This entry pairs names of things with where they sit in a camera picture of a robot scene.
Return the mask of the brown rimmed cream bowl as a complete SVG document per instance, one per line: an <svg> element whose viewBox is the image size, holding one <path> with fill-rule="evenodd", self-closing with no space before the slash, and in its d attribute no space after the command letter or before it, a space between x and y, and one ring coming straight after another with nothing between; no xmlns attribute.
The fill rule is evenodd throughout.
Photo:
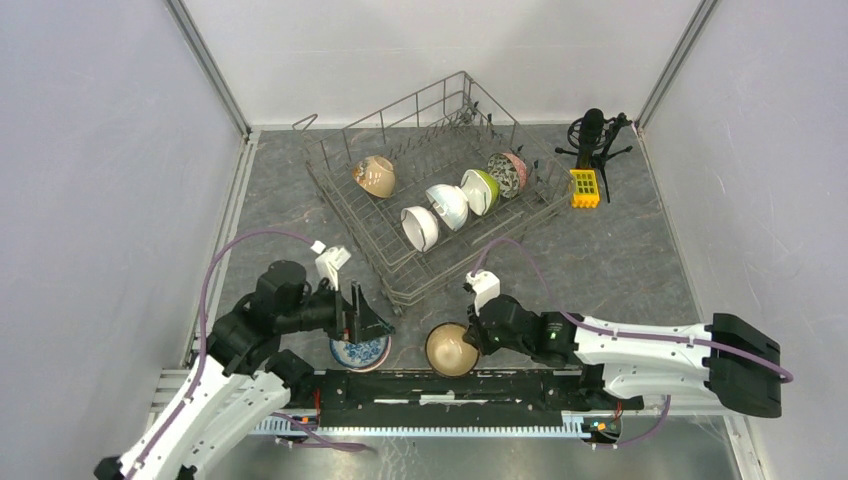
<svg viewBox="0 0 848 480"><path fill-rule="evenodd" d="M425 354L430 367L448 378L462 377L477 365L480 353L464 340L468 327L446 322L434 327L425 342Z"/></svg>

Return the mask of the green and white bowl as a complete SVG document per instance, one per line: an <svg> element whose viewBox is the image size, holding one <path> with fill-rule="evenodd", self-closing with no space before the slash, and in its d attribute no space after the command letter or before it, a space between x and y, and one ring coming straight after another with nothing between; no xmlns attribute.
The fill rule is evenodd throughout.
<svg viewBox="0 0 848 480"><path fill-rule="evenodd" d="M487 215L500 196L498 182L486 171L468 169L464 172L460 189L468 200L470 210L477 216Z"/></svg>

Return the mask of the grey wire dish rack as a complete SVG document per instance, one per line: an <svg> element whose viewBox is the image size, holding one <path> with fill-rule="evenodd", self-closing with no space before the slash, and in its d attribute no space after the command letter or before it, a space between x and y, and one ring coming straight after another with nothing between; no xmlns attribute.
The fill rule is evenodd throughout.
<svg viewBox="0 0 848 480"><path fill-rule="evenodd" d="M488 242L519 240L543 224L569 205L573 192L573 177L552 149L464 71L336 129L319 129L315 115L296 121L293 129L304 142L311 178L396 313L461 278ZM436 245L418 252L401 227L401 211L426 206L427 188L459 185L466 170L484 170L490 155L504 152L525 162L525 190L513 199L498 199L485 216L470 214L458 231L441 226ZM390 198L374 197L353 180L353 167L372 155L394 166Z"/></svg>

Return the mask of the floral brown patterned bowl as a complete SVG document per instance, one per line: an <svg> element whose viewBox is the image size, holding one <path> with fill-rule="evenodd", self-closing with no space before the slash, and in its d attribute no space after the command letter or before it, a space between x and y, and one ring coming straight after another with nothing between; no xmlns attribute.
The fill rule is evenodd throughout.
<svg viewBox="0 0 848 480"><path fill-rule="evenodd" d="M510 200L520 195L528 182L525 162L514 153L494 153L488 157L487 171L499 185L500 196Z"/></svg>

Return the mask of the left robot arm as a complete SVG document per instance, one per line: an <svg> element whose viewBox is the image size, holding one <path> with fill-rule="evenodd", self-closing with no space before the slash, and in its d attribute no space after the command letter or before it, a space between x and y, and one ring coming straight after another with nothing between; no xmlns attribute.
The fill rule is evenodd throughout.
<svg viewBox="0 0 848 480"><path fill-rule="evenodd" d="M272 412L306 405L314 368L289 349L284 335L314 330L357 344L394 334L394 327L351 284L345 299L332 279L312 287L303 265L275 261L226 315L213 324L178 393L154 426L125 453L94 468L98 479L186 479Z"/></svg>

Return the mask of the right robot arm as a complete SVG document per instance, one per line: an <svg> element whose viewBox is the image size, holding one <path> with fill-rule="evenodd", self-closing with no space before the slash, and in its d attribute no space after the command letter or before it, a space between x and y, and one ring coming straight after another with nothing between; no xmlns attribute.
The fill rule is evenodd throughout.
<svg viewBox="0 0 848 480"><path fill-rule="evenodd" d="M699 396L748 416L779 418L779 343L742 318L716 313L709 323L616 323L577 313L525 309L500 294L472 303L464 336L481 354L501 349L555 369L577 369L577 392L591 408L614 398Z"/></svg>

